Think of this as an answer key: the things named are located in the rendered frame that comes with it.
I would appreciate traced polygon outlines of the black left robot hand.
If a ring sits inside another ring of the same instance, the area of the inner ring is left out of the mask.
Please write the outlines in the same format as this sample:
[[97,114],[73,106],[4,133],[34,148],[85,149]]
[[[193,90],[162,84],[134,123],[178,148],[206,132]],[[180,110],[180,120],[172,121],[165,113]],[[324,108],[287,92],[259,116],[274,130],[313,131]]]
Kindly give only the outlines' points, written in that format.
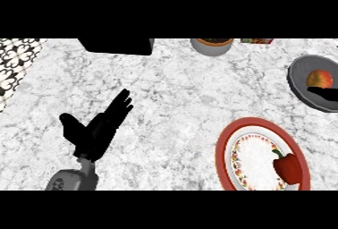
[[133,109],[130,91],[124,89],[113,98],[106,111],[99,113],[87,125],[68,113],[59,116],[63,137],[73,144],[73,156],[94,162],[106,153],[116,130]]

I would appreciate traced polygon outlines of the red bell pepper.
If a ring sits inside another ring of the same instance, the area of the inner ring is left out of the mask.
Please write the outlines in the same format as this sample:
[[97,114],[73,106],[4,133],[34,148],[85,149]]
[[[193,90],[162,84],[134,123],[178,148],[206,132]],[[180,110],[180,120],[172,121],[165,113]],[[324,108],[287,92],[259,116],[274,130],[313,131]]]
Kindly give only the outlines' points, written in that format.
[[277,149],[273,149],[271,152],[279,157],[273,160],[276,174],[289,185],[299,183],[302,179],[302,171],[295,155],[283,155]]

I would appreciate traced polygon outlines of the orange round fruit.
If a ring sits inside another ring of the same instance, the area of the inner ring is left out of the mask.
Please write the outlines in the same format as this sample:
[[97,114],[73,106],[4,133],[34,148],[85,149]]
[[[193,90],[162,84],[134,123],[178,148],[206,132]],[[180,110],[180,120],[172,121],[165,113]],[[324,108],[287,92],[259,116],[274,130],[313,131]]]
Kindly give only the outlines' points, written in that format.
[[307,76],[307,86],[329,89],[332,87],[332,74],[324,70],[314,70]]

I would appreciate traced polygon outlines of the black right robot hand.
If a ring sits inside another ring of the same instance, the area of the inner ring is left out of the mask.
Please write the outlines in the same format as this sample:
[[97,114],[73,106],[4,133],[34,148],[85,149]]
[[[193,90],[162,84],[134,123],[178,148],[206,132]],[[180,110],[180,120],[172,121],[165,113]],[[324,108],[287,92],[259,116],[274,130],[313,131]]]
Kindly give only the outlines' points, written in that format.
[[308,87],[307,91],[317,94],[327,101],[338,102],[338,89]]

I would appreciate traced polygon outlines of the grey pot with brown rim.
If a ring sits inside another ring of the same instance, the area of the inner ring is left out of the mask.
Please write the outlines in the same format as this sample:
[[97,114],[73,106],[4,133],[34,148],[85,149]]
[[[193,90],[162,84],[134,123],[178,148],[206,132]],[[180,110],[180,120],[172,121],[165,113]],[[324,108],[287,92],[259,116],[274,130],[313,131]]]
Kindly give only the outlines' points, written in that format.
[[231,48],[231,38],[192,38],[190,43],[197,53],[206,56],[224,55]]

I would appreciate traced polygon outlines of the red rimmed floral plate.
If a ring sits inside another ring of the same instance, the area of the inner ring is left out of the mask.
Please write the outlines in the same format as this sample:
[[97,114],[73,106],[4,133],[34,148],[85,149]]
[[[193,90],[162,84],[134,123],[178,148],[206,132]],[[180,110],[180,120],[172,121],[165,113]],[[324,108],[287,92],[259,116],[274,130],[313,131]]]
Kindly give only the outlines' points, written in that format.
[[[301,182],[289,185],[276,174],[273,160],[277,149],[293,154],[301,165]],[[270,121],[245,117],[224,128],[217,142],[215,166],[226,191],[310,190],[310,174],[302,151],[286,131]]]

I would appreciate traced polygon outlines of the colourful printed box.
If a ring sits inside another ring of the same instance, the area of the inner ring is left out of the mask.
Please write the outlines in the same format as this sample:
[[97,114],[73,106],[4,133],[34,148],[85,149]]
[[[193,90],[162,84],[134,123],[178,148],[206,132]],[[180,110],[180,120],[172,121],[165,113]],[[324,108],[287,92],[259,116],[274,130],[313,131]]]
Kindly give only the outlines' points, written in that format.
[[240,38],[240,43],[248,44],[270,44],[273,38]]

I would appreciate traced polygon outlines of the black box appliance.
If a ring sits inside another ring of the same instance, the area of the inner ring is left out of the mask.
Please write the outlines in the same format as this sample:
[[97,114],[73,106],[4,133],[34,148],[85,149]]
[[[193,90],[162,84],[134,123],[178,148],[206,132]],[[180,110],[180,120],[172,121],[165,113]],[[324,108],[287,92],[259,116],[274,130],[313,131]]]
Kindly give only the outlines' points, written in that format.
[[88,52],[150,55],[155,40],[152,38],[81,38],[79,42]]

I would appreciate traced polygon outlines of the grey round pan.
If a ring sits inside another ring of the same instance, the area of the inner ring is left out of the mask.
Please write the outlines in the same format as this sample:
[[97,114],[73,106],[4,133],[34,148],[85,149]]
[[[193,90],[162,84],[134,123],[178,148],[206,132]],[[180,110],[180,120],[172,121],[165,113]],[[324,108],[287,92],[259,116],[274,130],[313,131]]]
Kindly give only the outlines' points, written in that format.
[[314,70],[324,70],[332,74],[332,87],[338,89],[338,63],[320,55],[301,55],[287,67],[286,80],[290,90],[311,108],[326,113],[338,113],[338,102],[307,91],[307,76]]

